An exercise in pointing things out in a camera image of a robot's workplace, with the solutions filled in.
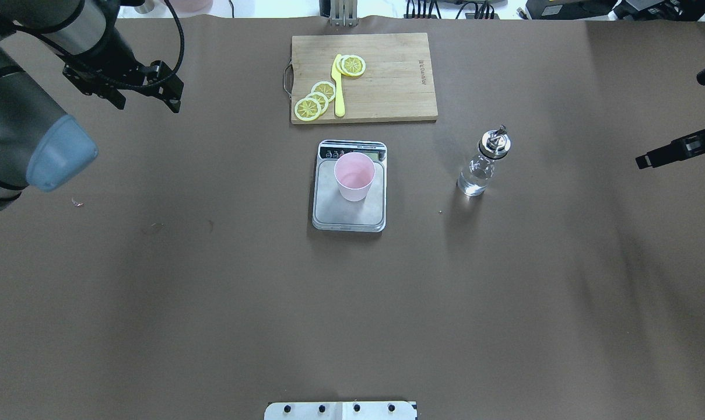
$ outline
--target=silver lid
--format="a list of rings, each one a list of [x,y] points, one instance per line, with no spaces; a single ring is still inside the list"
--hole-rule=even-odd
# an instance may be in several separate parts
[[[497,130],[486,132],[479,142],[479,151],[490,159],[502,159],[509,150],[510,138],[507,136],[505,125],[500,125]]]

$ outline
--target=white bracket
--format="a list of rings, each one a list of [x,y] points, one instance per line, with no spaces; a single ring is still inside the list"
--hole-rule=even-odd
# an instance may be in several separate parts
[[[357,26],[357,0],[331,0],[331,26]]]
[[[417,420],[414,401],[272,403],[264,420]]]

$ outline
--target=brown table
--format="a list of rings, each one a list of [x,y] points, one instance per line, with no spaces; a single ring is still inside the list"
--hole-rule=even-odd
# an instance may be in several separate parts
[[[177,115],[131,93],[117,111],[3,41],[101,154],[0,213],[0,418],[355,398],[422,420],[705,418],[705,155],[634,164],[705,127],[705,23],[184,26]],[[118,27],[174,62],[173,22]],[[437,122],[290,124],[291,35],[385,32],[429,33]],[[467,200],[457,175],[500,123],[513,149]],[[381,234],[310,224],[326,138],[388,145]]]

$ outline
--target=knife handle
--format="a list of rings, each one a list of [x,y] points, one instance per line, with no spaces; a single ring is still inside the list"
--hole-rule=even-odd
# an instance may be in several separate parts
[[[344,95],[342,95],[342,77],[339,77],[339,80],[335,80],[336,82],[336,98],[334,98],[334,115],[337,117],[344,117],[345,116],[345,98]]]

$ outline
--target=wooden cutting board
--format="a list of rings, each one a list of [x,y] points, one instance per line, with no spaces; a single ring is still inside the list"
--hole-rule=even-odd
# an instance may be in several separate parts
[[[331,79],[337,54],[355,54],[366,62],[358,78],[342,77],[346,114],[334,115],[334,103],[317,120],[304,122],[294,107],[315,83]],[[435,121],[435,83],[427,34],[322,35],[293,37],[293,124]]]

